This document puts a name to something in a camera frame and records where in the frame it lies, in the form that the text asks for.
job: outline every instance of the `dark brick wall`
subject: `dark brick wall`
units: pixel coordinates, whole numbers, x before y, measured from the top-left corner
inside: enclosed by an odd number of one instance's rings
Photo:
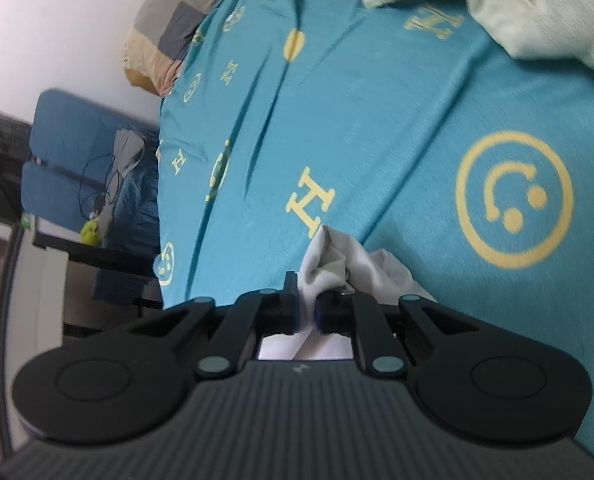
[[[21,168],[30,158],[30,124],[0,115],[0,183],[13,207],[0,189],[0,221],[14,222],[21,211]]]

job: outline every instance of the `ribbed gray surface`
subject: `ribbed gray surface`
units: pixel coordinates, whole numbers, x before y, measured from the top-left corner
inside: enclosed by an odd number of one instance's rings
[[[118,446],[33,442],[10,480],[594,480],[571,440],[529,450],[464,442],[430,422],[407,389],[353,362],[249,362],[201,384],[173,420]]]

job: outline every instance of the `blue bed sheet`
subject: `blue bed sheet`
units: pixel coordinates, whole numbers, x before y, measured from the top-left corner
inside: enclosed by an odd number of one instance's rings
[[[161,109],[167,306],[280,286],[318,226],[594,387],[594,73],[516,62],[463,0],[221,0]],[[594,397],[579,433],[594,452]]]

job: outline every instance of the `yellow dot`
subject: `yellow dot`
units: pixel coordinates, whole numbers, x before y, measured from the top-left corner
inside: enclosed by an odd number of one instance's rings
[[[532,186],[528,188],[527,195],[528,203],[535,209],[543,209],[546,203],[548,202],[548,195],[546,194],[546,190],[538,184],[532,184]]]
[[[523,215],[516,207],[511,207],[504,213],[504,227],[510,233],[518,233],[523,227]]]
[[[283,44],[283,57],[286,61],[294,61],[306,42],[306,35],[296,28],[292,28],[288,33],[286,42]]]

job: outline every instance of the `bed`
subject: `bed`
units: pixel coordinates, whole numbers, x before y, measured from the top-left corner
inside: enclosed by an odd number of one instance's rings
[[[594,388],[594,72],[512,60],[463,0],[219,0],[176,55],[166,306],[279,287],[329,224]],[[594,453],[594,395],[578,439]]]

